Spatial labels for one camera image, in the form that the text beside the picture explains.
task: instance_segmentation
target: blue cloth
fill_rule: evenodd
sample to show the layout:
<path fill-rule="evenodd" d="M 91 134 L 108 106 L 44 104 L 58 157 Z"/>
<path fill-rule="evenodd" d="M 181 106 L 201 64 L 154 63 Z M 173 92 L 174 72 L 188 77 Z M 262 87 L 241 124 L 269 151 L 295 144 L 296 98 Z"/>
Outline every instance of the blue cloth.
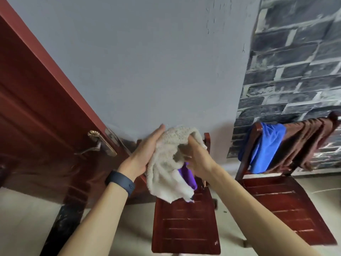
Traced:
<path fill-rule="evenodd" d="M 265 124 L 262 123 L 263 133 L 258 139 L 256 146 L 254 147 L 250 162 L 250 172 L 262 173 L 269 167 L 272 158 L 274 157 L 279 145 L 281 144 L 285 135 L 286 128 L 282 124 Z M 245 136 L 243 146 L 238 153 L 238 160 L 243 158 L 246 144 L 250 137 L 251 129 Z"/>

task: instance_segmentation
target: brown cloth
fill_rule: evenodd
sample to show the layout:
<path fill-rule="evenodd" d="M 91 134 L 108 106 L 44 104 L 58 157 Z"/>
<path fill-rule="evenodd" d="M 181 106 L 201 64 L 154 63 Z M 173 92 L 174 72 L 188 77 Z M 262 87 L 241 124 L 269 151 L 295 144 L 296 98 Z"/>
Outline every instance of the brown cloth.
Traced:
<path fill-rule="evenodd" d="M 296 167 L 311 171 L 309 160 L 338 125 L 337 119 L 330 118 L 312 118 L 284 124 L 285 136 L 267 173 L 284 172 Z"/>

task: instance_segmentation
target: hand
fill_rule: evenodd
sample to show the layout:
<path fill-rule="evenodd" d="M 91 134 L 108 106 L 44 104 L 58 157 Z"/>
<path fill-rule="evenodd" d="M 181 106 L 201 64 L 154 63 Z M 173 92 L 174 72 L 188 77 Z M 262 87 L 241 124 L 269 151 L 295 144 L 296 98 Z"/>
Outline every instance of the hand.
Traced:
<path fill-rule="evenodd" d="M 132 181 L 147 170 L 147 163 L 153 155 L 156 147 L 156 141 L 164 133 L 166 127 L 161 124 L 158 129 L 143 140 L 134 153 L 127 158 L 119 167 L 118 172 L 124 174 Z"/>
<path fill-rule="evenodd" d="M 191 135 L 188 137 L 188 149 L 186 151 L 185 160 L 189 163 L 187 168 L 190 169 L 195 176 L 200 177 L 204 181 L 210 181 L 216 162 L 211 155 L 204 149 Z"/>

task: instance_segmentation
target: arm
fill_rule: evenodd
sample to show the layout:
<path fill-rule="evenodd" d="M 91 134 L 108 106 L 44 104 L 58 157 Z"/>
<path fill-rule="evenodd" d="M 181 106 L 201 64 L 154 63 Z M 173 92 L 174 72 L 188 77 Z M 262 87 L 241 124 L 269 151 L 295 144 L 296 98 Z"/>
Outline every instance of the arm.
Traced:
<path fill-rule="evenodd" d="M 165 131 L 161 125 L 144 140 L 131 157 L 118 169 L 132 181 L 146 171 L 146 165 L 155 151 L 156 141 Z M 106 256 L 109 254 L 118 221 L 128 193 L 116 183 L 109 183 L 104 193 L 77 227 L 59 252 L 59 256 Z"/>
<path fill-rule="evenodd" d="M 189 145 L 188 167 L 210 183 L 258 255 L 319 255 L 215 163 L 193 137 Z"/>

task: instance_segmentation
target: purple cloth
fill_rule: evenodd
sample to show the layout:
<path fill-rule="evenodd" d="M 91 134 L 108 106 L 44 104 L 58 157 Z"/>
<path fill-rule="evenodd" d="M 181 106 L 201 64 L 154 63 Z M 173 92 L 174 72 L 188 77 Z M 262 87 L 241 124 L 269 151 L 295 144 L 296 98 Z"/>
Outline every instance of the purple cloth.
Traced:
<path fill-rule="evenodd" d="M 182 178 L 185 180 L 185 182 L 194 190 L 196 190 L 198 188 L 196 181 L 194 179 L 194 176 L 191 172 L 191 170 L 189 170 L 187 168 L 187 164 L 185 163 L 183 165 L 183 167 L 181 169 L 178 169 L 180 175 L 182 176 Z"/>

